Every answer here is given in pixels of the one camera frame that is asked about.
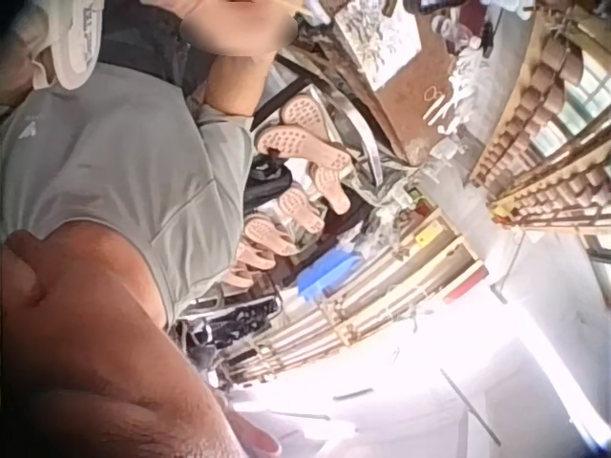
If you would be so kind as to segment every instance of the black shoe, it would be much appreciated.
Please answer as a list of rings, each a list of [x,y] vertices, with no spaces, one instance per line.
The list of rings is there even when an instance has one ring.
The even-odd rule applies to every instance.
[[[255,156],[244,190],[244,214],[278,198],[292,182],[293,175],[283,160],[269,155]]]

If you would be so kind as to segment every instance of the person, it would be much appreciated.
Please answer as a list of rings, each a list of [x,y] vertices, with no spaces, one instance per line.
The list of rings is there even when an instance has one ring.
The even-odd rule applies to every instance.
[[[184,15],[184,1],[162,3]],[[19,37],[0,59],[12,65],[0,69],[2,405],[45,456],[244,454],[165,330],[234,259],[274,52],[218,56],[190,111],[176,61],[114,64],[135,43],[146,57],[145,35],[110,27],[71,91],[32,91]]]

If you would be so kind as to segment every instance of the paper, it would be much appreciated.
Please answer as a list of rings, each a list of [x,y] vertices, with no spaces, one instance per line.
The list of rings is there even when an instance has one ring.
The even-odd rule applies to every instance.
[[[374,91],[422,49],[418,25],[399,2],[386,17],[386,0],[352,0],[335,15],[336,35]]]

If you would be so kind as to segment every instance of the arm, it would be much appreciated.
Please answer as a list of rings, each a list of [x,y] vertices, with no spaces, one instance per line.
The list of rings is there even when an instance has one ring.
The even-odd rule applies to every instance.
[[[210,69],[204,103],[227,115],[252,116],[275,55],[217,57]]]

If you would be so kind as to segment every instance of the shoe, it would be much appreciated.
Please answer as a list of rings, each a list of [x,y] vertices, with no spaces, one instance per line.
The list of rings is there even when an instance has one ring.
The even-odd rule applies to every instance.
[[[244,190],[244,214],[279,198],[293,183],[293,175],[282,160],[267,155],[253,159]]]
[[[253,246],[243,239],[238,243],[238,262],[243,262],[259,270],[269,270],[276,266],[276,259],[271,251],[258,246]]]
[[[310,234],[318,234],[325,228],[325,222],[316,213],[316,209],[309,203],[307,194],[298,184],[294,184],[280,196],[278,206],[285,215],[293,218]]]
[[[352,163],[348,153],[298,126],[268,127],[258,135],[256,146],[264,155],[277,152],[281,158],[299,157],[338,172]]]
[[[15,30],[30,49],[35,89],[56,81],[74,90],[87,82],[99,54],[103,10],[104,0],[32,0]]]
[[[263,213],[246,217],[244,235],[280,256],[293,256],[299,252],[290,235],[278,229]]]

